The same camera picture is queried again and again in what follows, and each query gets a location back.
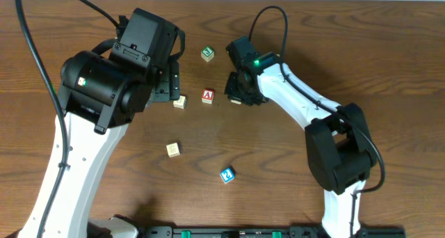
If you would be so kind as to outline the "red letter A block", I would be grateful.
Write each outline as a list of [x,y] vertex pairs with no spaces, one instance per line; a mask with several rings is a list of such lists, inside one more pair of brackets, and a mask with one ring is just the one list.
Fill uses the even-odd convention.
[[211,89],[204,89],[202,94],[202,102],[212,104],[215,92]]

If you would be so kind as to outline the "blue number 2 block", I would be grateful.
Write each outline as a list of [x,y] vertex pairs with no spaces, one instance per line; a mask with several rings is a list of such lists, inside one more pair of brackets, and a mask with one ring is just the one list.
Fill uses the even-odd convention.
[[231,168],[226,168],[220,172],[220,177],[222,181],[227,184],[235,178],[235,173]]

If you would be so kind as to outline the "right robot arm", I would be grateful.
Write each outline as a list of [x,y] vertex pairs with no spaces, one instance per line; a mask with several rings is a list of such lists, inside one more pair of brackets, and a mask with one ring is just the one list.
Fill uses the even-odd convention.
[[323,229],[330,237],[356,237],[360,196],[368,191],[372,167],[382,164],[363,111],[318,94],[280,56],[260,54],[245,36],[230,42],[226,52],[236,69],[227,97],[248,106],[271,100],[304,129],[308,166],[324,190]]

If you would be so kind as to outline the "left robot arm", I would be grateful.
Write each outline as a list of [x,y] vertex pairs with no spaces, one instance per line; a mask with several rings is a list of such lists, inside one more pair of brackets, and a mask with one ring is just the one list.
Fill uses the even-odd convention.
[[117,37],[67,59],[56,133],[31,215],[19,237],[142,237],[127,217],[99,221],[90,209],[108,160],[137,113],[180,96],[184,32],[142,9],[120,17]]

